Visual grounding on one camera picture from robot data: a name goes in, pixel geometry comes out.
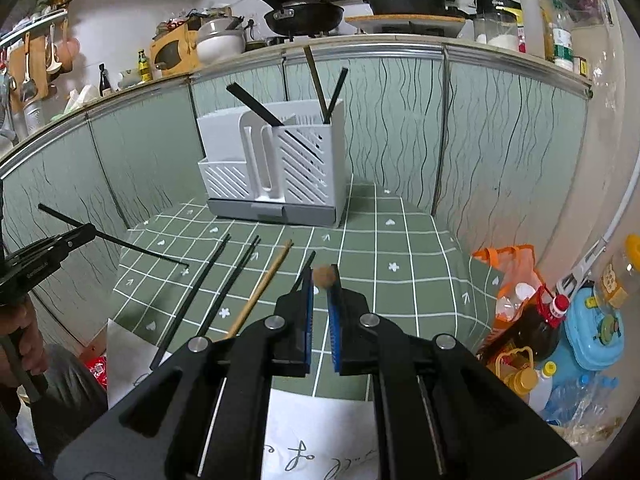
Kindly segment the person left hand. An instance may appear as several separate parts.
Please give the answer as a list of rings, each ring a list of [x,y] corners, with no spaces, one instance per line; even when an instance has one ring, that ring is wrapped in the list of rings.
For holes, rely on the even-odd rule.
[[[48,358],[38,327],[35,307],[29,296],[25,296],[11,307],[1,308],[1,335],[11,335],[17,330],[22,332],[22,336],[14,347],[22,358],[23,370],[32,376],[43,374],[48,368]]]

